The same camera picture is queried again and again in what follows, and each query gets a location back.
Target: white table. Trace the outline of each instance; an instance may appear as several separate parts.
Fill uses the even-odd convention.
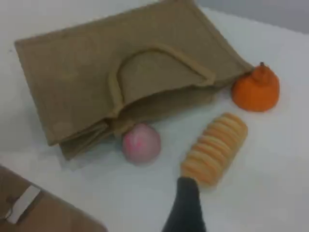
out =
[[[281,99],[275,109],[247,113],[222,93],[211,105],[154,124],[162,135],[162,153],[142,167],[127,163],[112,140],[71,162],[64,161],[58,147],[46,145],[14,40],[147,1],[0,2],[1,165],[84,210],[111,232],[159,232],[173,204],[180,160],[213,117],[230,111],[243,118],[250,131],[217,189],[201,193],[209,231],[307,232],[308,35],[203,9],[246,60],[264,61],[278,74]]]

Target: black object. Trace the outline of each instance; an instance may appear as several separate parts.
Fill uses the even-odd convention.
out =
[[[195,180],[178,178],[176,199],[162,232],[206,232]]]

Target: loaf of bread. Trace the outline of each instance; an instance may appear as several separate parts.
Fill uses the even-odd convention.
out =
[[[247,137],[248,127],[237,116],[224,113],[211,122],[181,163],[182,176],[214,186]]]

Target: jute bag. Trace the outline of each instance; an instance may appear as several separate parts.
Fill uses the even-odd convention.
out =
[[[49,145],[70,159],[135,123],[205,104],[250,72],[192,0],[15,43]]]

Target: pink ball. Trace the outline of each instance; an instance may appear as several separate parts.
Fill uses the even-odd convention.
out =
[[[138,124],[125,134],[122,150],[125,157],[133,163],[149,162],[160,153],[160,135],[146,124]]]

